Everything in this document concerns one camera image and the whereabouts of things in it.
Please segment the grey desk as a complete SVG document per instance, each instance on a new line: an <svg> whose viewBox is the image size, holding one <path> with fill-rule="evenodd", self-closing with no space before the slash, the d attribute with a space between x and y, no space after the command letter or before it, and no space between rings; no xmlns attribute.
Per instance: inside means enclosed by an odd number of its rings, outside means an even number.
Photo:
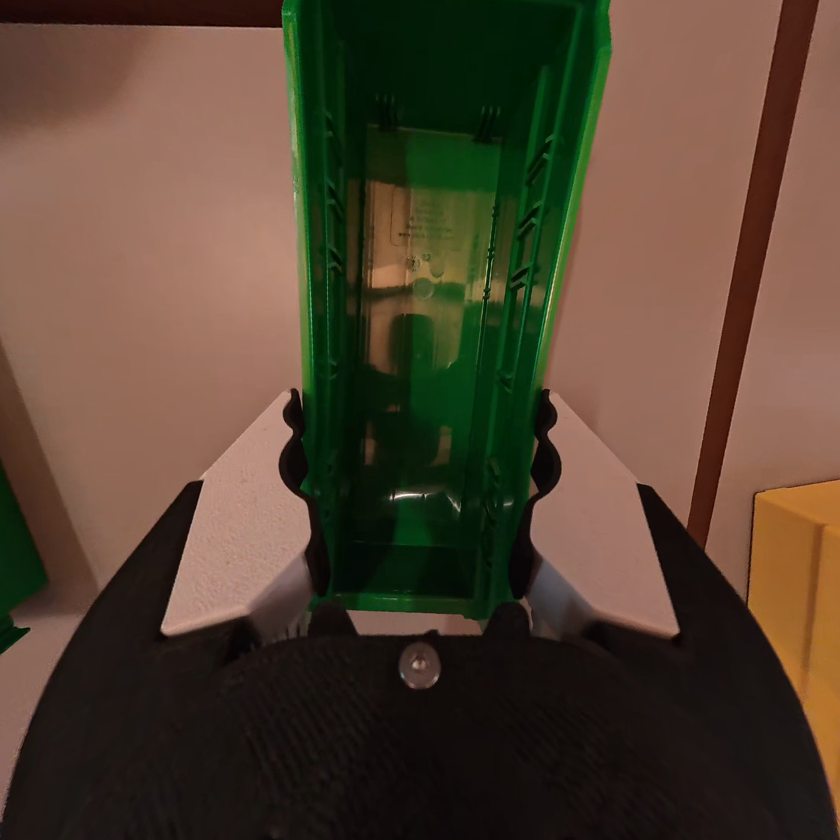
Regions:
<svg viewBox="0 0 840 840"><path fill-rule="evenodd" d="M838 313L775 199L769 86L806 2L611 2L612 58L545 385L740 593L753 496L837 476ZM274 28L2 25L2 462L49 577L2 654L2 804L81 618L163 512L301 387ZM695 525L709 521L709 528Z"/></svg>

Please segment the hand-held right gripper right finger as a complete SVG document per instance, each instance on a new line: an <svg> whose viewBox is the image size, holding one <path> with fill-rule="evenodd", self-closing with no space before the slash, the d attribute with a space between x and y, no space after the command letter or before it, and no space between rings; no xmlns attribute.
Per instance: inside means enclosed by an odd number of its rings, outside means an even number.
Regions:
<svg viewBox="0 0 840 840"><path fill-rule="evenodd" d="M676 637L635 476L555 392L542 392L533 436L511 592L530 610L535 634L562 639L606 623Z"/></svg>

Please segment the green plastic bin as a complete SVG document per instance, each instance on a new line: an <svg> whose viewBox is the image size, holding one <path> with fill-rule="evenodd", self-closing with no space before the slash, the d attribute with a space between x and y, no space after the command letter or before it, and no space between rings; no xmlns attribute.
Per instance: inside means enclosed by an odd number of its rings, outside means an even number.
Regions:
<svg viewBox="0 0 840 840"><path fill-rule="evenodd" d="M610 3L282 5L304 490L349 610L511 601Z"/></svg>
<svg viewBox="0 0 840 840"><path fill-rule="evenodd" d="M17 626L14 609L38 593L47 575L18 500L1 469L1 653L29 631Z"/></svg>

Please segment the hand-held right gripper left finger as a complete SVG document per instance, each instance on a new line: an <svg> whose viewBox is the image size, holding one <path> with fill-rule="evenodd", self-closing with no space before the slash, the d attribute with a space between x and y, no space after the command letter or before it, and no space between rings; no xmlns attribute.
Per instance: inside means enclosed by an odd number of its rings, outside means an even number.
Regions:
<svg viewBox="0 0 840 840"><path fill-rule="evenodd" d="M297 389L282 392L202 477L161 623L179 637L246 620L263 643L305 634L310 603L329 587Z"/></svg>

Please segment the yellow box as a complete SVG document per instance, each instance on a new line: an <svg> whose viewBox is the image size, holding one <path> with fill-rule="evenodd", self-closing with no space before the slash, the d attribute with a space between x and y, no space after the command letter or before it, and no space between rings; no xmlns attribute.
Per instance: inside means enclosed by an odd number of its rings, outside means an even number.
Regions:
<svg viewBox="0 0 840 840"><path fill-rule="evenodd" d="M839 481L753 502L748 604L803 705L839 790Z"/></svg>

